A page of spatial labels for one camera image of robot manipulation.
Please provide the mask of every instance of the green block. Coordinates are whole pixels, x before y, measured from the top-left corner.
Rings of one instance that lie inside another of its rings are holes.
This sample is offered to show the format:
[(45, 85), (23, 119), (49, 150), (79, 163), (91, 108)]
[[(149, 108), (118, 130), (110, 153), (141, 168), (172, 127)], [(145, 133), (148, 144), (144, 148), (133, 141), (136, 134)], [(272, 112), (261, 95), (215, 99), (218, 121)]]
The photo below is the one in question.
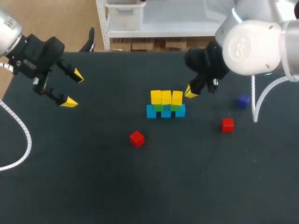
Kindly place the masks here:
[(180, 107), (178, 105), (170, 105), (170, 111), (179, 111)]
[(164, 111), (164, 105), (161, 105), (161, 104), (154, 105), (154, 111), (155, 112), (163, 112)]

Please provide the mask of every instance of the shelf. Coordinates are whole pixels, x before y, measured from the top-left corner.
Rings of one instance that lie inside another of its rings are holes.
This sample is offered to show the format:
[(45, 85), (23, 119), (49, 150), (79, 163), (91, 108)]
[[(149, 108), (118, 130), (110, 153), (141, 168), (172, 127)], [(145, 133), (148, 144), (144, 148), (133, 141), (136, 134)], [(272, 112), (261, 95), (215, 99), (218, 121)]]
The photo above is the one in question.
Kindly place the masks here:
[(109, 27), (111, 38), (214, 36), (223, 20), (209, 18), (204, 0), (148, 0), (141, 30), (118, 31)]

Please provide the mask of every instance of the wooden floor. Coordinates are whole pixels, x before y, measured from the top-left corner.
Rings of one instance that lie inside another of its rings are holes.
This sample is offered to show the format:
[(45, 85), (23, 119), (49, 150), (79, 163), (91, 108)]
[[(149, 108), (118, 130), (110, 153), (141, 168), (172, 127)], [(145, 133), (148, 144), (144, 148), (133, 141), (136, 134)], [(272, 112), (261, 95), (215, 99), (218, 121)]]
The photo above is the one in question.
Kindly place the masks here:
[[(78, 51), (94, 27), (96, 51), (104, 50), (95, 0), (0, 0), (0, 7), (23, 24), (23, 35), (34, 34), (43, 41), (56, 36), (65, 51)], [(10, 72), (0, 70), (0, 98), (11, 78)]]

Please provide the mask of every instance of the toy block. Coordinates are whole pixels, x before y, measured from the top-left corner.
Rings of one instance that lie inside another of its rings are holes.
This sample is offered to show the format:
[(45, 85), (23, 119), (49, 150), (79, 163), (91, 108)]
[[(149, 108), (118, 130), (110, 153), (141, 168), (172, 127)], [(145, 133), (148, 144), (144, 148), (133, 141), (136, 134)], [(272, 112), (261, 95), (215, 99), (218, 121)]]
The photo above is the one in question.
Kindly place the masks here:
[(152, 90), (150, 92), (151, 104), (161, 104), (161, 90)]
[(135, 147), (140, 147), (144, 144), (144, 136), (139, 131), (135, 131), (130, 135), (130, 142)]
[(155, 112), (163, 112), (164, 111), (164, 105), (162, 105), (162, 104), (154, 105), (154, 111)]
[(234, 119), (224, 118), (222, 119), (222, 132), (223, 133), (232, 133), (234, 132), (235, 124)]
[(238, 99), (237, 106), (239, 108), (246, 109), (247, 105), (249, 104), (249, 101), (250, 101), (250, 96), (243, 94)]
[(180, 106), (179, 111), (176, 111), (176, 118), (184, 118), (186, 116), (185, 104)]
[(170, 111), (170, 105), (164, 105), (164, 111)]
[(176, 112), (176, 111), (179, 111), (181, 106), (178, 106), (178, 105), (170, 105), (170, 111), (172, 112)]
[(171, 118), (171, 111), (161, 112), (161, 118)]
[(171, 101), (172, 101), (171, 91), (170, 90), (161, 91), (161, 98), (162, 98), (163, 105), (171, 104)]
[(182, 91), (173, 91), (172, 93), (172, 105), (181, 106), (183, 103), (183, 92)]
[(157, 118), (157, 112), (154, 110), (154, 105), (146, 106), (146, 116), (147, 118)]

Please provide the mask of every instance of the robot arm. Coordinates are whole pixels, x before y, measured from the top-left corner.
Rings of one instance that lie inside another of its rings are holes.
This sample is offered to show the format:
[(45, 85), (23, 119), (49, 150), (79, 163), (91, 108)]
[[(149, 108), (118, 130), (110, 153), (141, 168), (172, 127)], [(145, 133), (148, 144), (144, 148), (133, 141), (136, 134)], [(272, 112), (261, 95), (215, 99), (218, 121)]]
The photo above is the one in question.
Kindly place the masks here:
[[(197, 77), (189, 83), (185, 95), (190, 98), (198, 96), (205, 85), (209, 92), (214, 93), (217, 89), (215, 84), (218, 83), (216, 80), (223, 79), (230, 70), (237, 73), (248, 72), (248, 75), (269, 71), (284, 72), (286, 58), (291, 73), (298, 74), (296, 60), (299, 55), (295, 49), (298, 46), (296, 36), (299, 36), (299, 23), (294, 12), (297, 2), (298, 0), (236, 0), (235, 8), (216, 31), (215, 40), (205, 49), (190, 49), (186, 53), (185, 63), (197, 73)], [(267, 61), (258, 61), (262, 64), (260, 69), (252, 66), (254, 60), (249, 60), (257, 55), (266, 55), (268, 58)]]
[[(48, 79), (53, 66), (58, 66), (64, 73), (80, 83), (84, 79), (79, 71), (62, 59), (64, 44), (56, 37), (43, 42), (33, 34), (22, 35), (23, 26), (4, 9), (0, 8), (0, 57), (9, 59), (8, 68), (13, 74), (21, 72), (33, 79), (33, 90), (53, 99), (60, 106), (74, 107), (77, 103), (67, 95), (57, 92), (48, 85)], [(94, 29), (89, 34), (89, 40), (80, 50), (94, 50)]]

